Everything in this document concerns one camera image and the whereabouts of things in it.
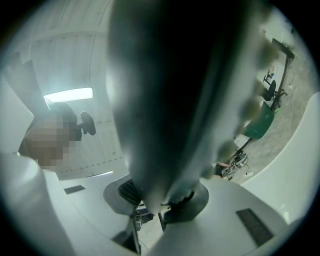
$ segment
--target cable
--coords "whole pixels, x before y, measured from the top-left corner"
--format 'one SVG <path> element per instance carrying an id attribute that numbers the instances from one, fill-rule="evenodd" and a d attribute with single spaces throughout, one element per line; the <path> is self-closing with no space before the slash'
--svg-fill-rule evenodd
<path id="1" fill-rule="evenodd" d="M 248 175 L 249 165 L 247 165 L 246 163 L 244 165 L 248 167 L 245 172 L 245 175 Z"/>
<path id="2" fill-rule="evenodd" d="M 166 225 L 164 223 L 164 218 L 162 218 L 161 212 L 158 213 L 158 217 L 159 217 L 159 221 L 160 221 L 160 224 L 161 224 L 162 232 L 164 232 L 165 229 L 166 229 Z"/>
<path id="3" fill-rule="evenodd" d="M 234 167 L 236 167 L 236 168 L 238 169 L 238 167 L 237 167 L 235 164 L 234 164 L 234 165 L 231 165 L 231 166 L 228 168 L 228 170 L 230 171 L 230 173 L 226 174 L 226 176 L 229 176 L 229 175 L 232 175 L 232 174 L 235 173 L 236 169 L 233 169 Z"/>
<path id="4" fill-rule="evenodd" d="M 243 162 L 244 162 L 243 164 L 246 165 L 246 164 L 249 162 L 249 158 L 246 156 L 245 159 L 244 159 L 244 161 L 243 161 Z"/>
<path id="5" fill-rule="evenodd" d="M 247 166 L 247 169 L 246 169 L 246 172 L 245 172 L 245 176 L 243 176 L 241 179 L 239 179 L 239 181 L 237 182 L 237 184 L 239 184 L 239 182 L 242 181 L 243 179 L 247 178 L 248 170 L 249 170 L 249 165 L 245 164 L 245 166 Z"/>
<path id="6" fill-rule="evenodd" d="M 235 173 L 236 173 L 237 171 L 239 171 L 239 169 L 240 169 L 240 168 L 237 167 L 236 170 L 233 171 L 232 178 L 235 176 Z"/>
<path id="7" fill-rule="evenodd" d="M 146 250 L 149 251 L 148 248 L 146 247 L 146 245 L 145 245 L 140 239 L 138 239 L 138 240 L 140 241 L 141 244 L 144 245 L 144 247 L 146 248 Z"/>

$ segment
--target dark blurry object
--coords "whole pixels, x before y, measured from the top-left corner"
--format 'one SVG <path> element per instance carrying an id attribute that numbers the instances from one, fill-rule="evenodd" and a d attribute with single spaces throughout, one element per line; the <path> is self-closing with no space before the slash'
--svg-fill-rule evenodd
<path id="1" fill-rule="evenodd" d="M 282 51 L 289 59 L 294 59 L 295 55 L 292 51 L 289 50 L 288 47 L 284 46 L 277 39 L 273 38 L 271 42 L 277 49 Z"/>
<path id="2" fill-rule="evenodd" d="M 275 96 L 276 81 L 273 80 L 271 83 L 269 83 L 269 82 L 267 82 L 267 83 L 270 85 L 269 89 L 266 89 L 262 85 L 259 90 L 260 90 L 260 96 L 262 96 L 266 102 L 269 102 Z"/>
<path id="3" fill-rule="evenodd" d="M 237 155 L 234 160 L 236 162 L 236 164 L 238 164 L 238 162 L 241 160 L 241 159 L 244 159 L 245 157 L 247 157 L 247 154 L 244 153 L 244 154 L 240 154 L 240 155 Z"/>
<path id="4" fill-rule="evenodd" d="M 158 213 L 158 217 L 159 217 L 159 221 L 160 221 L 160 225 L 162 228 L 162 231 L 164 232 L 166 229 L 165 223 L 164 223 L 164 218 L 162 217 L 161 212 Z"/>
<path id="5" fill-rule="evenodd" d="M 87 134 L 87 133 L 89 133 L 90 135 L 96 134 L 94 119 L 86 111 L 82 111 L 80 116 L 76 116 L 72 108 L 65 102 L 53 103 L 51 100 L 47 98 L 45 99 L 45 101 L 52 113 L 65 116 L 72 123 L 76 124 L 75 141 L 81 141 L 81 138 L 82 138 L 81 129 L 83 131 L 83 134 Z M 81 124 L 77 124 L 78 118 L 81 119 Z"/>
<path id="6" fill-rule="evenodd" d="M 96 127 L 94 123 L 94 119 L 89 115 L 86 111 L 82 111 L 80 114 L 82 123 L 78 125 L 79 128 L 82 128 L 83 134 L 87 134 L 87 132 L 90 135 L 96 134 Z"/>
<path id="7" fill-rule="evenodd" d="M 243 36 L 251 28 L 255 3 L 236 1 L 230 8 L 223 2 L 220 8 L 228 10 L 228 21 L 221 22 L 206 4 L 114 2 L 107 94 L 123 158 L 153 214 L 161 204 L 188 197 L 211 162 L 228 151 L 225 145 L 242 116 L 225 106 L 232 102 L 234 109 L 244 109 L 252 97 L 250 72 L 256 62 L 242 50 L 258 51 L 252 44 L 260 40 L 256 30 L 250 31 L 250 40 Z M 197 19 L 190 19 L 190 13 Z M 241 67 L 245 69 L 235 82 L 234 71 Z M 240 87 L 246 79 L 247 86 Z M 228 100 L 227 90 L 232 91 Z"/>

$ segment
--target person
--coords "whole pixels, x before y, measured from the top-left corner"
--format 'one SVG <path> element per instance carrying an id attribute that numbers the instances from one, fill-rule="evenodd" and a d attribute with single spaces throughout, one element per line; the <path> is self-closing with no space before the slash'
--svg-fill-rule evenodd
<path id="1" fill-rule="evenodd" d="M 63 160 L 64 154 L 69 153 L 70 148 L 75 147 L 75 141 L 78 141 L 77 116 L 73 111 L 71 114 L 52 111 L 37 120 L 22 140 L 20 155 L 32 158 L 42 168 L 54 171 L 57 162 Z"/>
<path id="2" fill-rule="evenodd" d="M 222 178 L 222 169 L 225 167 L 227 167 L 227 168 L 231 167 L 230 164 L 227 164 L 224 162 L 219 162 L 219 161 L 212 164 L 212 166 L 215 168 L 215 175 L 213 175 L 215 178 Z"/>

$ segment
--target fisheye lens view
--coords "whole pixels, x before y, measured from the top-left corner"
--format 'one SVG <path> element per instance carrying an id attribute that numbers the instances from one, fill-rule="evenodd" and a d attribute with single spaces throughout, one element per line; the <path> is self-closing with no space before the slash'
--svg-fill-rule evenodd
<path id="1" fill-rule="evenodd" d="M 49 0 L 10 28 L 0 198 L 16 241 L 242 256 L 297 232 L 320 183 L 317 66 L 277 7 L 220 4 L 227 20 L 210 3 Z"/>

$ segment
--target floor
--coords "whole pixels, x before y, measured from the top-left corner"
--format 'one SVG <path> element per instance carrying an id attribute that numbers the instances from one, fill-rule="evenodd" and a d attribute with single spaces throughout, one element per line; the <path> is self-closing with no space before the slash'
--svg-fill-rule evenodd
<path id="1" fill-rule="evenodd" d="M 281 108 L 265 135 L 252 140 L 243 150 L 248 156 L 248 167 L 236 171 L 232 182 L 242 184 L 271 163 L 294 134 L 310 97 L 318 89 L 311 57 L 298 35 L 295 35 L 295 42 L 295 58 L 288 64 L 282 86 L 288 95 L 281 97 Z M 246 172 L 253 172 L 253 176 L 244 178 Z"/>
<path id="2" fill-rule="evenodd" d="M 154 216 L 153 220 L 143 224 L 140 231 L 138 231 L 141 255 L 146 255 L 147 252 L 157 243 L 162 234 L 163 231 L 158 215 Z"/>

